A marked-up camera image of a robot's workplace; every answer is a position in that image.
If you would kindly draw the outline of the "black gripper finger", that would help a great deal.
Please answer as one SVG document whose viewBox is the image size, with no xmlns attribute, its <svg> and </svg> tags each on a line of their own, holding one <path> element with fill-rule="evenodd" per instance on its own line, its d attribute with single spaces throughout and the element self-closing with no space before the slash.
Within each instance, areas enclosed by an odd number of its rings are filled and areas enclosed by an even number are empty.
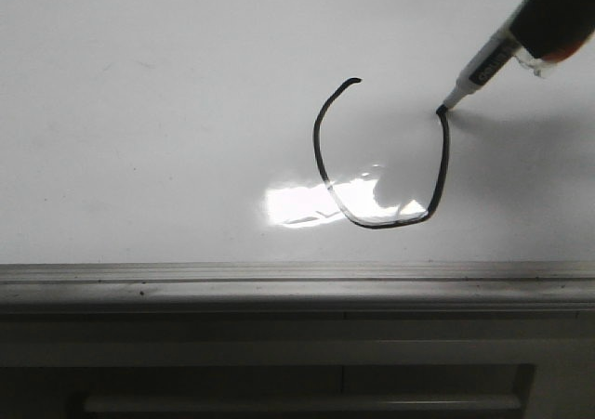
<svg viewBox="0 0 595 419">
<path fill-rule="evenodd" d="M 526 0 L 510 31 L 532 56 L 590 38 L 594 32 L 594 0 Z"/>
</svg>

